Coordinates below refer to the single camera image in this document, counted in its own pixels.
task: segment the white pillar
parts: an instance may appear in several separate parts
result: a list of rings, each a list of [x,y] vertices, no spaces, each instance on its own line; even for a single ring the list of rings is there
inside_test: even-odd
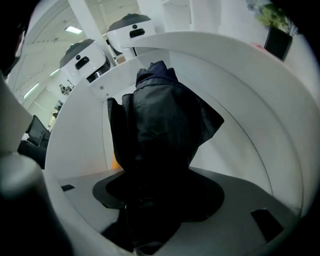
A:
[[[137,0],[141,14],[147,15],[153,22],[154,31],[164,33],[165,13],[163,0]]]
[[[110,65],[115,67],[117,64],[114,58],[110,55],[108,50],[108,44],[101,35],[99,28],[87,6],[85,0],[68,0],[69,4],[74,12],[75,17],[77,18],[80,26],[83,29],[83,32],[88,38],[91,38],[97,42],[105,56],[110,61]]]
[[[190,0],[190,14],[191,30],[218,33],[221,0]]]
[[[125,60],[126,60],[126,61],[131,60],[131,59],[133,59],[134,57],[136,57],[133,48],[123,48],[123,49],[122,49],[122,53],[123,53],[123,56],[125,57]]]
[[[190,30],[189,0],[172,1],[163,4],[165,32]]]

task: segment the gray surface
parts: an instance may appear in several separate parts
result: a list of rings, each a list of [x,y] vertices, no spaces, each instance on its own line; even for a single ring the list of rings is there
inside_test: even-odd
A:
[[[284,228],[298,219],[286,206],[249,181],[198,168],[190,169],[216,181],[224,190],[224,202],[209,219],[182,223],[155,256],[244,255],[266,244],[251,216],[252,211],[268,209]],[[61,185],[75,186],[65,194],[77,212],[97,231],[115,222],[118,210],[102,206],[94,198],[92,188],[96,182],[114,173],[107,171],[60,182]]]
[[[60,179],[61,186],[70,184],[75,188],[64,192],[78,214],[97,232],[102,232],[111,223],[117,221],[117,209],[108,209],[95,199],[92,189],[94,185],[119,170],[109,170],[75,178]]]
[[[20,104],[0,70],[0,153],[16,152],[32,115]]]
[[[44,182],[40,166],[18,153],[0,153],[0,181],[0,198],[8,201],[21,201],[24,194],[37,190]]]

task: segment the black chair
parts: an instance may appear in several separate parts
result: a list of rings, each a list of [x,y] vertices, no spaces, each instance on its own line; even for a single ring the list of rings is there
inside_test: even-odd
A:
[[[48,147],[50,132],[45,128],[36,115],[33,116],[32,122],[25,133],[29,135],[29,138],[27,139],[29,142],[38,147]]]

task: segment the white ceiling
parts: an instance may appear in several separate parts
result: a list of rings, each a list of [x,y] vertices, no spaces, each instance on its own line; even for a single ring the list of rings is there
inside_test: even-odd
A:
[[[129,13],[140,13],[137,0],[86,0],[101,32]],[[36,83],[32,94],[38,95],[45,87],[49,74],[59,68],[60,60],[71,44],[86,38],[84,32],[65,31],[68,26],[81,29],[68,0],[58,0],[31,28],[24,40],[20,61],[12,70],[8,85],[23,104],[23,96]]]

